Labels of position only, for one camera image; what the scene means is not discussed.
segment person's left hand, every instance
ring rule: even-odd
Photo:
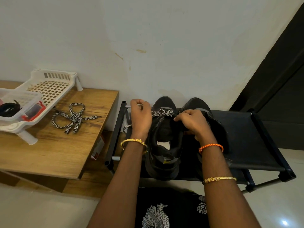
[[[132,120],[131,138],[137,138],[145,141],[152,124],[150,103],[142,99],[133,99],[131,100],[130,104]]]

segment forearm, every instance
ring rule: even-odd
[[[143,148],[138,142],[127,144],[116,173],[97,205],[88,228],[134,227]]]
[[[216,143],[214,136],[200,140],[201,145]],[[210,146],[202,152],[204,179],[231,177],[221,149]],[[260,228],[249,204],[234,180],[220,180],[204,185],[208,218],[212,228]]]

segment bracelet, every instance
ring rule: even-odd
[[[145,142],[142,141],[141,139],[130,138],[130,139],[123,140],[123,141],[120,143],[120,147],[121,147],[122,149],[125,149],[125,147],[123,146],[123,144],[124,144],[125,142],[139,142],[139,143],[143,144],[143,145],[146,147],[146,149],[147,149],[147,147],[148,147],[148,146],[145,144]]]
[[[205,185],[208,182],[219,181],[219,180],[234,180],[234,181],[236,181],[237,179],[235,177],[210,177],[210,178],[206,178],[205,180],[203,180],[203,185]]]
[[[203,149],[205,149],[206,147],[209,147],[209,146],[219,146],[219,147],[221,147],[222,152],[224,152],[224,147],[221,146],[220,144],[208,144],[208,145],[205,145],[205,146],[202,146],[201,148],[199,148],[199,153],[201,154]]]

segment wooden tabletop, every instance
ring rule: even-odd
[[[20,82],[0,81],[0,88],[14,89],[20,84]],[[38,142],[34,145],[28,145],[16,134],[0,132],[0,170],[78,179],[118,94],[118,91],[90,88],[77,91],[73,87],[59,101],[56,108],[68,113],[69,104],[79,102],[86,107],[84,117],[102,116],[83,121],[76,134],[72,131],[65,134],[65,129],[57,129],[51,125],[54,110],[27,129],[30,134],[38,138]],[[81,106],[73,109],[78,112]],[[56,122],[59,125],[70,123],[61,116],[56,118]]]

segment black cable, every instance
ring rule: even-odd
[[[20,104],[14,100],[16,103],[8,102],[0,105],[0,116],[10,118],[14,116],[21,110]]]

